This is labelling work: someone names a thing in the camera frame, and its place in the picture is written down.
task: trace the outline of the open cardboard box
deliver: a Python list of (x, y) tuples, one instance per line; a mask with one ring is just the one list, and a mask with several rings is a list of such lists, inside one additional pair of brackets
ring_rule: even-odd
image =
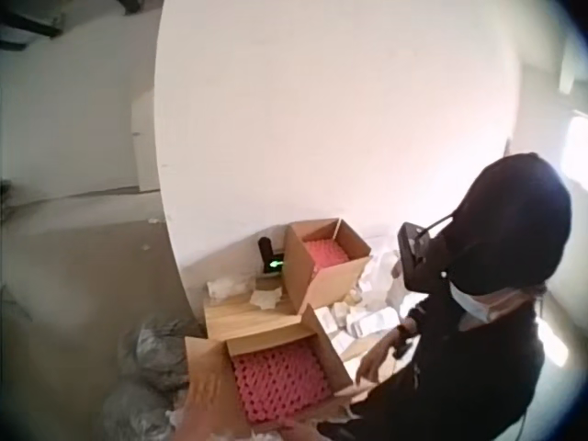
[(347, 374), (329, 337), (324, 333), (314, 310), (308, 307), (299, 317), (298, 323), (278, 325), (275, 329), (258, 334), (235, 336), (225, 341), (186, 338), (190, 379), (187, 405), (196, 400), (196, 390), (206, 387), (203, 383), (209, 381), (211, 376), (218, 377), (220, 380), (218, 398), (211, 409), (215, 434), (230, 433), (233, 436), (249, 436), (252, 430), (263, 433), (279, 428), (276, 421), (261, 424), (248, 422), (233, 372), (231, 359), (234, 356), (262, 351), (300, 339), (310, 339), (311, 348), (322, 366), (334, 395), (289, 417), (299, 421), (333, 416), (342, 405), (349, 403), (353, 396), (362, 391), (355, 388), (353, 380)]
[[(318, 269), (305, 242), (335, 240), (349, 256), (349, 262)], [(368, 263), (371, 249), (345, 222), (338, 219), (290, 223), (284, 240), (282, 275), (286, 292), (298, 314), (340, 301), (356, 284)]]

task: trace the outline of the concrete floor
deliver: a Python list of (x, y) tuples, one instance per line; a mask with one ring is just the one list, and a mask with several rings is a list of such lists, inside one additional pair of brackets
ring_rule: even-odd
[(119, 337), (191, 316), (159, 193), (67, 198), (3, 228), (3, 396), (34, 439), (91, 439), (118, 375)]

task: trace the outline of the face mask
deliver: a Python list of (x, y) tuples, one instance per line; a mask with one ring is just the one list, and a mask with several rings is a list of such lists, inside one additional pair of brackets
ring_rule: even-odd
[(500, 303), (510, 299), (518, 291), (516, 290), (508, 290), (504, 293), (504, 296), (500, 297), (497, 301), (491, 304), (482, 303), (476, 300), (475, 297), (466, 294), (465, 292), (461, 292), (453, 283), (449, 284), (451, 290), (451, 297), (455, 300), (459, 306), (461, 306), (464, 310), (466, 310), (469, 314), (473, 315), (478, 320), (489, 323), (492, 321), (493, 313), (492, 310), (494, 307), (499, 305)]

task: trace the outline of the black jacket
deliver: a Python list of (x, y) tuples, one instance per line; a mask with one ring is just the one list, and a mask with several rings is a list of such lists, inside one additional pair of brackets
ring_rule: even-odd
[(446, 292), (410, 315), (421, 335), (413, 360), (352, 406), (362, 416), (319, 424), (332, 440), (490, 440), (519, 420), (544, 362), (536, 315), (526, 304), (461, 332), (464, 311)]

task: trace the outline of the pink item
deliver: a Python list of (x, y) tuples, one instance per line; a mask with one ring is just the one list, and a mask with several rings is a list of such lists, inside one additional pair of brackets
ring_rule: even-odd
[(250, 423), (289, 417), (332, 395), (308, 340), (232, 359)]
[(341, 245), (332, 239), (305, 242), (304, 244), (314, 260), (315, 271), (329, 266), (341, 265), (350, 260)]

